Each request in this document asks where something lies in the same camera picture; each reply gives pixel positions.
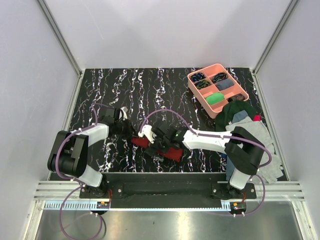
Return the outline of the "red cloth napkin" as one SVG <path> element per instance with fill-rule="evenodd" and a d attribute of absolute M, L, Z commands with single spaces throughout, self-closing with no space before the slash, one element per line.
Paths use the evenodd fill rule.
<path fill-rule="evenodd" d="M 169 148 L 167 153 L 152 147 L 151 142 L 146 137 L 133 137 L 131 142 L 144 149 L 144 152 L 152 157 L 164 157 L 175 162 L 180 162 L 183 156 L 183 149 Z"/>

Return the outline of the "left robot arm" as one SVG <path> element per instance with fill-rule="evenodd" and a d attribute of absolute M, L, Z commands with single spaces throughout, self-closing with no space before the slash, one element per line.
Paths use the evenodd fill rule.
<path fill-rule="evenodd" d="M 136 131 L 127 115 L 126 107 L 107 107 L 102 116 L 94 111 L 95 122 L 73 131 L 61 130 L 52 146 L 47 168 L 60 178 L 75 180 L 97 198 L 103 198 L 109 190 L 107 178 L 88 165 L 89 147 L 108 139 L 131 139 Z"/>

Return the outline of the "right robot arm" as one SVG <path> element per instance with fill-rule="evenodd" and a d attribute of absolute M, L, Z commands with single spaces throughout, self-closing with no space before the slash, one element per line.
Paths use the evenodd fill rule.
<path fill-rule="evenodd" d="M 245 192 L 250 177 L 258 172 L 265 146 L 243 127 L 232 131 L 214 132 L 195 130 L 190 126 L 175 129 L 167 124 L 158 127 L 144 125 L 138 132 L 148 139 L 151 153 L 168 154 L 171 149 L 208 150 L 226 154 L 234 165 L 228 180 L 228 195 L 239 198 Z"/>

